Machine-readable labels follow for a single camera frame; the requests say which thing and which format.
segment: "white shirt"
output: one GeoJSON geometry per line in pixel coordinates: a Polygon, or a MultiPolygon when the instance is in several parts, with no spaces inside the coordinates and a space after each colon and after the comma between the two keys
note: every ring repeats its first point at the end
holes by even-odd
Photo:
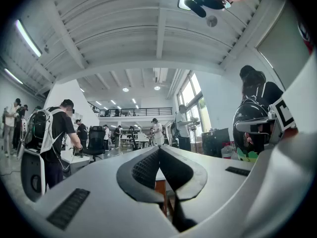
{"type": "Polygon", "coordinates": [[[109,139],[109,128],[106,129],[106,134],[104,137],[104,140],[108,140],[109,139]]]}
{"type": "Polygon", "coordinates": [[[185,114],[178,112],[176,114],[176,126],[177,126],[177,129],[179,130],[179,134],[181,137],[189,137],[187,125],[179,125],[178,122],[180,121],[186,122],[186,118],[185,118],[185,114]]]}
{"type": "Polygon", "coordinates": [[[163,135],[163,128],[161,123],[154,124],[153,126],[154,131],[159,129],[159,132],[154,134],[155,143],[157,145],[163,145],[164,144],[164,135],[163,135]]]}
{"type": "MultiPolygon", "coordinates": [[[[20,108],[20,106],[14,106],[14,104],[12,104],[8,109],[7,112],[12,115],[15,114],[16,111],[20,108]]],[[[14,127],[14,117],[5,117],[5,125],[8,125],[10,127],[14,127]]]]}

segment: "gray floor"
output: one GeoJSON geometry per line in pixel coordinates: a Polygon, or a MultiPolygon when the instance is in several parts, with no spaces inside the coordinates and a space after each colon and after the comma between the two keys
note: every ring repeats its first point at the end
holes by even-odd
{"type": "MultiPolygon", "coordinates": [[[[10,196],[18,203],[28,204],[29,206],[33,206],[34,202],[30,201],[25,195],[22,183],[21,183],[21,161],[16,159],[16,152],[14,155],[9,156],[8,158],[4,155],[4,151],[2,150],[3,139],[0,139],[0,177],[2,182],[4,183],[6,189],[8,190],[10,196]]],[[[119,149],[112,149],[106,154],[99,155],[96,157],[96,161],[100,161],[103,159],[108,159],[115,157],[117,155],[129,153],[132,151],[132,148],[123,147],[119,149]]]]}

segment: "office chair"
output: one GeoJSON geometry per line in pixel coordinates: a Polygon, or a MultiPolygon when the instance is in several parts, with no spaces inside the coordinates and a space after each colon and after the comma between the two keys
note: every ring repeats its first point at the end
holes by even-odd
{"type": "Polygon", "coordinates": [[[94,161],[96,156],[105,153],[104,137],[106,132],[102,126],[93,126],[89,132],[89,144],[88,148],[83,150],[83,153],[92,155],[94,161]]]}

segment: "black textured strip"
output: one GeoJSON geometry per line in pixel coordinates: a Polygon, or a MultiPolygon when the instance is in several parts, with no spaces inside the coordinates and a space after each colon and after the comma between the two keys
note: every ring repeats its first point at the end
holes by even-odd
{"type": "Polygon", "coordinates": [[[90,191],[75,189],[48,217],[47,221],[54,226],[65,230],[79,208],[85,202],[90,191]]]}
{"type": "Polygon", "coordinates": [[[234,174],[237,174],[237,175],[242,175],[242,176],[245,176],[247,177],[250,173],[249,170],[245,170],[245,169],[238,169],[238,168],[234,168],[234,167],[229,167],[226,169],[226,171],[228,172],[232,172],[234,174]]]}

